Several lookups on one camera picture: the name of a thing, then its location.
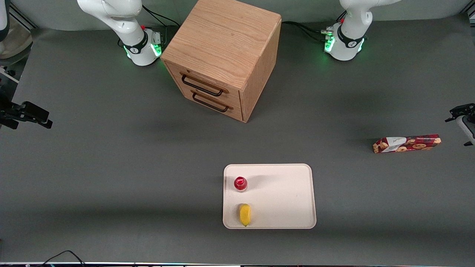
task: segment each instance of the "small bottle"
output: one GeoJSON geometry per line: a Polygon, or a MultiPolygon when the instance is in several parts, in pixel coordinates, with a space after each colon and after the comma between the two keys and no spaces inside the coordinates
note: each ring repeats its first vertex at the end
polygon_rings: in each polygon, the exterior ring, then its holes
{"type": "Polygon", "coordinates": [[[247,180],[244,177],[237,177],[236,180],[234,180],[234,187],[239,191],[239,192],[244,192],[247,189],[247,180]]]}

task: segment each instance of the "cookie box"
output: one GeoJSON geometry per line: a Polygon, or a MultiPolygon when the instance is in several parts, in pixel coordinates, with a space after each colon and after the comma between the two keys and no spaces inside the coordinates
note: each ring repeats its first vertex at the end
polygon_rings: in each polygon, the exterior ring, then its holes
{"type": "Polygon", "coordinates": [[[442,141],[438,134],[407,137],[384,137],[373,144],[375,153],[431,150],[442,141]]]}

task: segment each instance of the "wooden drawer cabinet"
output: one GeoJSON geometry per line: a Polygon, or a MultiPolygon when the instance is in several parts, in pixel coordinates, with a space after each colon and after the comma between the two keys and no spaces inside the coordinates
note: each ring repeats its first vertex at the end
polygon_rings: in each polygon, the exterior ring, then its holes
{"type": "Polygon", "coordinates": [[[281,16],[235,0],[199,0],[162,54],[189,100],[247,122],[276,64],[281,16]]]}

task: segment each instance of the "black metal handle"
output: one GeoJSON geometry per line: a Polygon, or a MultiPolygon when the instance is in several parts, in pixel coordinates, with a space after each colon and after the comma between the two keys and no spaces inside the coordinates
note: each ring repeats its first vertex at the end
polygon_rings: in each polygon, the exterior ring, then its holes
{"type": "Polygon", "coordinates": [[[184,84],[186,84],[186,85],[188,85],[188,86],[191,86],[191,87],[193,87],[193,88],[195,88],[195,89],[197,89],[197,90],[200,90],[200,91],[202,91],[202,92],[205,92],[205,93],[207,93],[207,94],[210,94],[210,95],[212,95],[212,96],[220,96],[220,95],[223,93],[223,89],[221,89],[218,93],[213,93],[213,92],[211,92],[211,91],[209,91],[209,90],[206,90],[205,88],[199,87],[199,86],[197,86],[197,85],[194,85],[194,84],[192,84],[192,83],[189,83],[189,82],[185,81],[185,78],[186,78],[186,74],[183,74],[183,76],[181,77],[181,81],[182,81],[184,84]]]}
{"type": "Polygon", "coordinates": [[[228,110],[228,108],[229,108],[229,106],[226,106],[226,108],[224,108],[224,109],[217,108],[217,107],[215,107],[215,106],[213,106],[213,105],[210,105],[210,104],[208,104],[208,103],[206,103],[206,102],[204,102],[204,101],[201,101],[201,100],[195,98],[195,96],[196,96],[196,93],[193,92],[193,100],[195,100],[196,102],[201,103],[201,104],[203,104],[203,105],[205,105],[205,106],[207,106],[207,107],[210,107],[210,108],[212,108],[212,109],[214,109],[214,110],[217,110],[217,111],[219,111],[219,112],[223,112],[223,113],[224,113],[224,112],[226,112],[226,111],[228,110]]]}

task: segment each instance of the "green led light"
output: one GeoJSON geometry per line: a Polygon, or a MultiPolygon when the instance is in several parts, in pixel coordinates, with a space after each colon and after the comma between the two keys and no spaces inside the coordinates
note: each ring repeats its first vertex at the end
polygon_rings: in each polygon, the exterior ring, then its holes
{"type": "Polygon", "coordinates": [[[159,57],[162,54],[161,45],[150,44],[150,47],[153,49],[153,52],[155,53],[157,57],[159,57]]]}
{"type": "Polygon", "coordinates": [[[335,43],[335,37],[332,37],[330,40],[327,41],[325,44],[325,51],[330,52],[333,48],[333,44],[335,43]]]}
{"type": "Polygon", "coordinates": [[[363,42],[364,42],[364,38],[363,38],[363,40],[361,40],[361,43],[360,43],[360,48],[358,48],[358,52],[360,52],[360,51],[361,51],[361,47],[363,46],[363,42]]]}
{"type": "Polygon", "coordinates": [[[127,57],[130,58],[129,51],[127,51],[127,48],[125,48],[125,46],[124,46],[124,50],[127,53],[127,57]]]}

